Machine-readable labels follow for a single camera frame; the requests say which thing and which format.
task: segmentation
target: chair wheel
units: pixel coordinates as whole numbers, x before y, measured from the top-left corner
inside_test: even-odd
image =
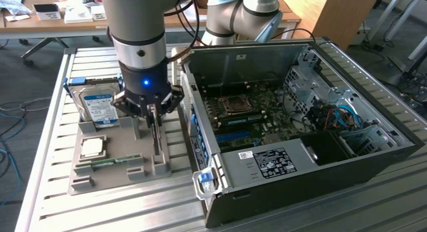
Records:
[[[19,43],[24,46],[28,45],[28,40],[27,39],[19,39]]]
[[[28,66],[28,67],[31,67],[31,66],[35,65],[35,62],[34,62],[32,60],[27,60],[27,59],[24,59],[23,63],[24,63],[24,65]]]
[[[92,40],[94,40],[95,42],[100,42],[100,41],[102,41],[100,37],[98,37],[98,36],[92,36]]]

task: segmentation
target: gray floor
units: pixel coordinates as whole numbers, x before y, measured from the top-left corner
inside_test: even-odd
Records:
[[[374,10],[367,18],[367,26],[373,26],[379,18],[383,7],[379,10]],[[382,32],[387,29],[389,24],[385,25],[378,33],[382,37]],[[417,21],[409,20],[397,34],[393,42],[395,48],[386,47],[382,54],[385,56],[397,56],[402,61],[407,61],[407,56],[413,52],[414,48],[427,35],[427,27],[419,24]],[[108,42],[106,36],[100,36],[102,43],[92,41],[91,37],[66,38],[66,43],[74,48],[91,48],[91,47],[108,47],[112,44]],[[168,34],[168,43],[183,43],[190,41],[190,37],[184,33]],[[32,44],[40,41],[39,39],[28,40]],[[27,67],[22,63],[20,55],[27,51],[30,47],[20,45],[18,40],[10,41],[8,46],[0,49],[0,104],[6,102],[22,102],[28,101],[38,97],[50,96],[54,90],[56,81],[56,75],[62,64],[63,48],[56,44],[50,44],[40,52],[38,52],[31,59],[35,61],[34,67]],[[347,50],[353,58],[366,66],[382,58],[365,51],[361,47],[353,46]],[[389,76],[398,72],[395,67],[389,67],[389,60],[369,67],[369,70],[379,76]],[[427,62],[421,67],[421,72],[427,71]],[[11,115],[20,115],[20,111],[10,113]],[[0,232],[14,231],[19,211],[19,201],[24,198],[27,181],[32,169],[32,160],[35,158],[40,134],[43,130],[47,111],[31,112],[27,115],[27,126],[22,133],[8,140],[8,150],[15,156],[23,186],[19,194],[12,199],[16,204],[8,204],[0,207]],[[15,119],[4,118],[0,116],[0,132],[4,131],[14,123]],[[0,165],[0,171],[4,169],[4,163]],[[16,189],[16,175],[11,168],[6,176],[0,178],[0,201],[11,195]]]

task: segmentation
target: hard drive label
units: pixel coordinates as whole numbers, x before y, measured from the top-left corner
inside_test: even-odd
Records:
[[[84,97],[84,103],[92,117],[92,121],[100,125],[118,122],[116,108],[111,105],[114,96],[111,94],[90,95]]]
[[[254,153],[255,161],[266,179],[297,171],[295,165],[285,148]]]

